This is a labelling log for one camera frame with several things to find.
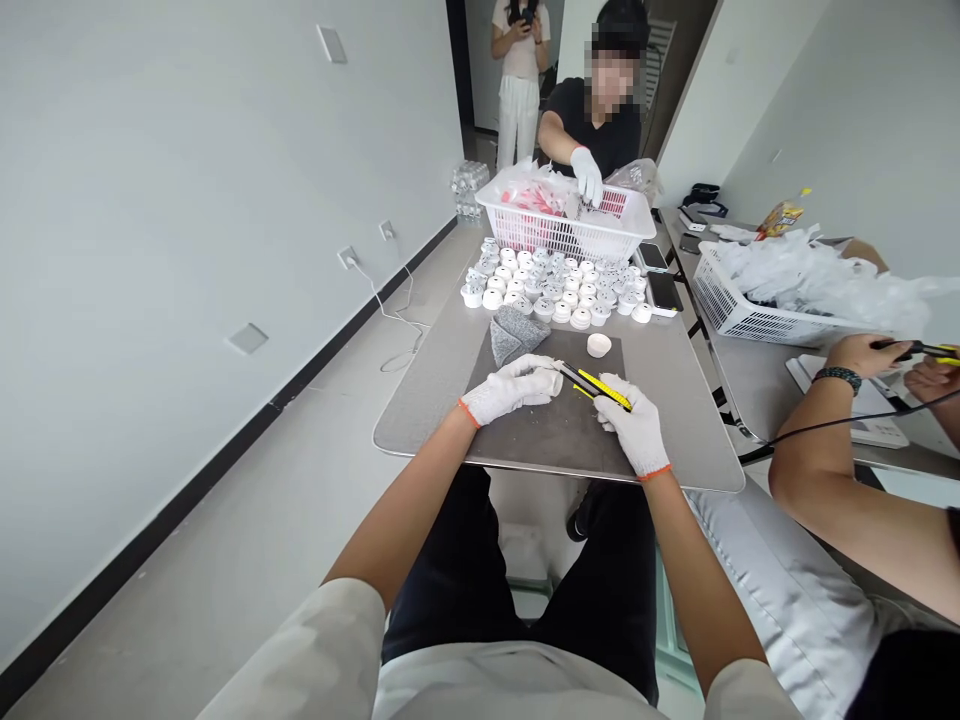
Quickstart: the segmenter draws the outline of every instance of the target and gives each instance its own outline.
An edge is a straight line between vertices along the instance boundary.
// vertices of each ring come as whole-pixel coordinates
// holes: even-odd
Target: gray table
[[[477,252],[456,278],[449,279],[449,297],[443,310],[377,422],[373,442],[386,453],[416,454],[466,391],[490,325],[492,312],[468,309],[460,297],[466,268],[479,257],[485,232],[465,226],[458,226],[453,232],[474,235]],[[573,330],[569,324],[554,327]],[[744,485],[743,469],[681,318],[654,318],[649,324],[640,325],[614,313],[602,331],[621,339],[627,377],[659,408],[664,445],[681,484],[693,489],[739,492]],[[583,332],[584,343],[590,332]],[[571,437],[570,441],[577,442],[577,438]],[[471,451],[466,461],[485,467],[635,481],[632,475],[611,474],[599,467],[585,472],[507,461],[496,453],[479,456]]]
[[[700,264],[700,256],[680,249],[680,238],[685,228],[680,221],[679,211],[669,208],[661,209],[660,213],[680,271],[684,277],[692,279]],[[719,222],[748,227],[727,220]],[[700,233],[700,237],[703,240],[719,240],[709,229]],[[703,314],[693,293],[689,295],[737,427],[744,436],[757,443],[769,442],[776,437],[777,431],[803,397],[786,368],[787,360],[804,354],[816,355],[817,351],[720,335]],[[911,441],[908,447],[891,450],[854,444],[856,462],[882,470],[960,480],[960,461],[950,457],[955,450],[929,413],[898,418],[897,425]]]

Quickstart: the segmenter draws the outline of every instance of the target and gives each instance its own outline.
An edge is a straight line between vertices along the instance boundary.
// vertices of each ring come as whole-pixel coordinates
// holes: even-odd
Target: hand
[[[563,378],[553,369],[554,360],[524,355],[460,398],[459,405],[478,428],[522,405],[546,405],[560,392]]]
[[[897,358],[910,349],[910,341],[874,350],[870,343],[877,340],[890,340],[883,335],[849,335],[830,349],[827,364],[824,367],[843,367],[853,370],[864,380],[876,377],[897,363]]]
[[[927,355],[923,362],[914,365],[910,372],[903,376],[903,382],[907,390],[920,402],[939,400],[944,395],[960,390],[960,367],[938,363],[936,358]],[[946,405],[954,402],[960,402],[960,397]]]
[[[597,420],[607,432],[616,432],[620,447],[641,481],[670,469],[667,451],[660,435],[660,413],[657,406],[640,392],[640,388],[611,373],[600,373],[600,381],[630,401],[632,412],[606,396],[594,399]]]
[[[600,201],[603,200],[603,175],[600,174],[597,161],[593,159],[593,153],[580,145],[570,154],[570,167],[577,176],[580,195],[584,201],[600,207]]]

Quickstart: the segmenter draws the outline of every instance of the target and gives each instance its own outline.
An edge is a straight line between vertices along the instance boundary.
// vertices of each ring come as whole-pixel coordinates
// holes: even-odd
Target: white glove
[[[616,375],[601,373],[600,381],[627,398],[633,406],[633,411],[627,412],[619,403],[604,395],[593,401],[598,412],[597,420],[607,432],[617,433],[620,447],[633,465],[637,478],[643,481],[669,470],[671,465],[667,451],[663,449],[657,406],[640,392],[640,388]]]
[[[593,159],[593,153],[581,145],[571,153],[570,167],[580,183],[580,195],[584,201],[600,207],[600,201],[603,200],[603,175],[600,174],[597,161]]]
[[[546,405],[563,385],[563,378],[553,369],[553,358],[524,355],[460,398],[462,407],[478,428],[522,405]]]

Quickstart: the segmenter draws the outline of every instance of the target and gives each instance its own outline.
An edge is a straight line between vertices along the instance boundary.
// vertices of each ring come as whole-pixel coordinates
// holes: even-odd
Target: white top
[[[321,586],[227,683],[200,720],[274,718],[630,718],[664,720],[633,686],[535,642],[458,643],[380,668],[386,613],[360,580]],[[763,663],[739,660],[713,683],[705,718],[800,718]]]
[[[494,0],[494,2],[493,24],[506,35],[510,32],[510,22],[507,19],[509,16],[507,7],[510,2],[509,0]],[[526,6],[527,3],[521,0],[520,10],[522,11]],[[550,39],[550,13],[542,2],[537,6],[537,18],[540,20],[540,38],[543,42],[547,42]],[[507,51],[503,58],[503,74],[533,81],[540,76],[540,71],[537,70],[537,43],[533,39],[533,31],[525,40],[515,42]]]

